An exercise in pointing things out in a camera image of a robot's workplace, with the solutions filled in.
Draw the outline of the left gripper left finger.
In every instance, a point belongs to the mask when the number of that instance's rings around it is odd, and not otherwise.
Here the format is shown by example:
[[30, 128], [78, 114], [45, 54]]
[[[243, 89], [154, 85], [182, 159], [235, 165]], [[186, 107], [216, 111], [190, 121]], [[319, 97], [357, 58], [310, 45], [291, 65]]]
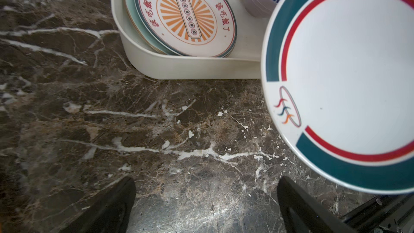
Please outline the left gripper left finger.
[[124, 177], [62, 233], [125, 233], [136, 197], [131, 177]]

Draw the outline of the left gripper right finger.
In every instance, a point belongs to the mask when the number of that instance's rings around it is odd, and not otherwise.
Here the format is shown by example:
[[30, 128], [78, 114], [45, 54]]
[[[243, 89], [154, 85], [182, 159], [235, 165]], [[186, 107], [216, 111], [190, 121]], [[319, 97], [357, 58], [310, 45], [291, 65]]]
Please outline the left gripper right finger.
[[277, 186], [280, 213], [288, 233], [353, 233], [287, 176]]

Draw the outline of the white plastic bin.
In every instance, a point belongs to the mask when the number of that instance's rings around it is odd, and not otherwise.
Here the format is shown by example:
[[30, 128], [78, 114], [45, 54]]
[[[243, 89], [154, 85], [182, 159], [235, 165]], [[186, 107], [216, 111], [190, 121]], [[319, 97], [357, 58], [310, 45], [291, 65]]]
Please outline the white plastic bin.
[[226, 58], [183, 57], [156, 52], [133, 26], [124, 0], [111, 0], [113, 19], [129, 62], [154, 79], [259, 79], [268, 18], [250, 15], [243, 0], [228, 0], [237, 21], [237, 40]]

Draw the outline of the white plate green red rim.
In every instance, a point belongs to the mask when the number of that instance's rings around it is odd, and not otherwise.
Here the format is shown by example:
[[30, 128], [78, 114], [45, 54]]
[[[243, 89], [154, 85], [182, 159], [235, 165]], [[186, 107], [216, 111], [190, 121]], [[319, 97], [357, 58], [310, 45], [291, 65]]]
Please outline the white plate green red rim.
[[273, 123], [311, 169], [414, 191], [414, 0], [281, 0], [261, 69]]

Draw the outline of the white plate orange sunburst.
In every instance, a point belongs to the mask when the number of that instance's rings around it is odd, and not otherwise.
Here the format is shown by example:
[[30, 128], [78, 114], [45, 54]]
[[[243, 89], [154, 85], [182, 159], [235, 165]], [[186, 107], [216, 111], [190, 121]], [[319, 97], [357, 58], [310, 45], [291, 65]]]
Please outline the white plate orange sunburst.
[[237, 40], [227, 0], [134, 0], [149, 33], [181, 56], [227, 57]]

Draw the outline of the mint green flower plate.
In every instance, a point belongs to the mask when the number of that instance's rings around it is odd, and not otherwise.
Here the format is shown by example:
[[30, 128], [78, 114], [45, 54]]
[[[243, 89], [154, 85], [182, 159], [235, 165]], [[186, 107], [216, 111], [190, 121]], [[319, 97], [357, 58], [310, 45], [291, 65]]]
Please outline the mint green flower plate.
[[131, 21], [131, 24], [134, 27], [135, 31], [139, 34], [141, 39], [145, 41], [149, 45], [149, 47], [151, 47], [157, 53], [164, 55], [171, 54], [170, 50], [168, 50], [165, 46], [159, 43], [153, 37], [153, 35], [146, 29], [146, 26], [143, 24], [138, 14], [138, 10], [135, 5], [135, 0], [124, 0], [124, 5], [126, 7], [126, 11]]

